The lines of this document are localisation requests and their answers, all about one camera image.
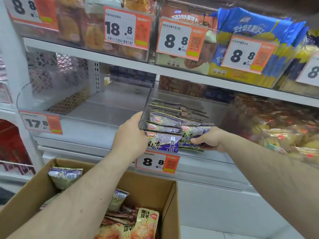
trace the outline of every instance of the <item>person's left hand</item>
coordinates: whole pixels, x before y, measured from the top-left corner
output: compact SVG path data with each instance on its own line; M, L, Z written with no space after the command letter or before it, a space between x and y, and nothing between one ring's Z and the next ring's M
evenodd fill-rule
M147 148L148 138L143 130L138 128L143 112L133 115L116 132L112 145L112 152L133 162L141 156Z

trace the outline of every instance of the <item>person's right arm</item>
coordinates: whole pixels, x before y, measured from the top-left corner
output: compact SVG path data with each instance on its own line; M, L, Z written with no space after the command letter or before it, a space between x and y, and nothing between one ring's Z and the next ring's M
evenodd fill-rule
M256 191L304 238L319 238L319 170L217 127L192 139L227 152Z

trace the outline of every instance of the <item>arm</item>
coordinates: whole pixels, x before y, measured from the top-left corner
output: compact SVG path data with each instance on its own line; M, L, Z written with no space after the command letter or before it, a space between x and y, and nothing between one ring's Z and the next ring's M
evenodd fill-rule
M102 161L8 238L93 238L118 181L147 148L148 138L138 129L141 115L119 127L112 150Z
M217 127L191 141L227 152L258 193L303 237L318 238L318 169Z

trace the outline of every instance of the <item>person's left arm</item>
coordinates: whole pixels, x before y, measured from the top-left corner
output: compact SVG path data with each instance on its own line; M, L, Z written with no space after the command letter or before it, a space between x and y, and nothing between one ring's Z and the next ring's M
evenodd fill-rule
M93 238L118 181L147 148L148 138L138 128L141 115L119 127L112 150L102 161L8 238Z

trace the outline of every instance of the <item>brand logo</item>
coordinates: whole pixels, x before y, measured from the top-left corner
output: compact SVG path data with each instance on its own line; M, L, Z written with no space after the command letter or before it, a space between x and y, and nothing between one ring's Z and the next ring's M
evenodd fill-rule
M152 139L154 136L156 136L156 134L153 132L148 132L146 136L148 137L148 139Z
M248 23L250 21L250 17L243 17L239 22L240 23Z
M152 217L154 220L156 220L157 219L157 214L155 214L155 213L151 214L150 217Z
M188 131L188 130L189 130L189 127L187 127L187 126L181 126L181 129L182 129L183 131Z
M148 125L148 128L149 128L150 130L154 130L154 129L156 129L156 126L155 126L155 125Z
M162 119L158 117L154 117L154 122L160 122Z

